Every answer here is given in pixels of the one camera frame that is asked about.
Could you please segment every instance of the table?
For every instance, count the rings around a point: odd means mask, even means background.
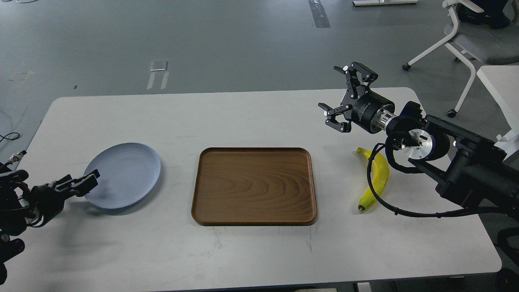
[[[409,88],[374,89],[397,104]],[[364,282],[496,272],[501,261],[478,216],[417,219],[380,205],[360,214],[366,160],[385,134],[325,125],[318,102],[343,89],[69,97],[50,107],[19,169],[29,185],[80,176],[104,149],[153,147],[162,171],[138,204],[99,210],[71,198],[7,262],[17,291],[164,291]],[[204,227],[191,217],[198,156],[208,147],[301,147],[312,159],[318,216],[307,227]],[[448,159],[438,161],[446,167]],[[457,209],[425,175],[392,171],[384,197],[402,208]]]
[[[519,66],[481,66],[477,75],[496,100],[511,127],[504,136],[497,136],[496,143],[497,147],[506,151],[508,158],[519,150]]]
[[[354,6],[388,5],[388,4],[416,4],[419,0],[354,0]]]

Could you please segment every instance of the person's leg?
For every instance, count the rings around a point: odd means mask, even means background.
[[[485,20],[485,16],[489,16],[488,24],[493,29],[502,29],[510,24],[510,19],[503,13],[504,6],[508,0],[471,0],[474,4],[483,9],[484,13],[475,13],[469,8],[462,5],[458,10],[460,21],[474,24],[481,24]]]
[[[488,0],[472,0],[472,2],[481,9],[483,9],[486,12],[486,5],[488,4]],[[473,24],[481,24],[483,23],[483,20],[485,19],[485,13],[476,13],[463,4],[458,4],[458,18],[462,22],[468,22]]]

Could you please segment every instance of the robotic arm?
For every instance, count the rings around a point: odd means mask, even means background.
[[[23,240],[10,240],[27,227],[42,227],[63,210],[65,200],[82,197],[98,183],[99,172],[93,172],[73,179],[66,175],[60,180],[37,185],[29,189],[24,183],[29,177],[25,170],[11,171],[8,164],[18,161],[25,151],[13,155],[6,164],[0,163],[0,285],[7,277],[4,263],[25,249]],[[22,191],[18,197],[16,189]]]
[[[394,169],[428,175],[438,183],[435,189],[441,197],[463,208],[476,208],[486,198],[502,213],[519,220],[519,171],[503,164],[506,153],[491,140],[441,118],[423,117],[415,102],[408,102],[400,115],[395,115],[394,103],[370,90],[378,77],[375,72],[356,62],[334,69],[345,75],[347,89],[339,107],[319,103],[327,125],[339,132],[350,132],[351,122],[372,134],[384,130],[386,157]],[[338,122],[339,115],[346,122]],[[447,154],[448,136],[454,139],[457,152],[447,170],[441,170],[428,161]],[[393,153],[398,150],[407,151],[414,167],[395,161]]]

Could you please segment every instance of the chair seat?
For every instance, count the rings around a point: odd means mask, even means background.
[[[445,34],[453,30],[453,24],[445,26]],[[519,26],[509,25],[493,30],[488,25],[461,22],[453,42],[467,50],[485,64],[506,65],[519,62]]]

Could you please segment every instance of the chair wheel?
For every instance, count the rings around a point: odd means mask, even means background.
[[[457,113],[458,113],[458,112],[456,112],[454,109],[450,109],[450,110],[448,110],[448,112],[447,112],[447,116],[448,116],[448,117],[455,117]]]

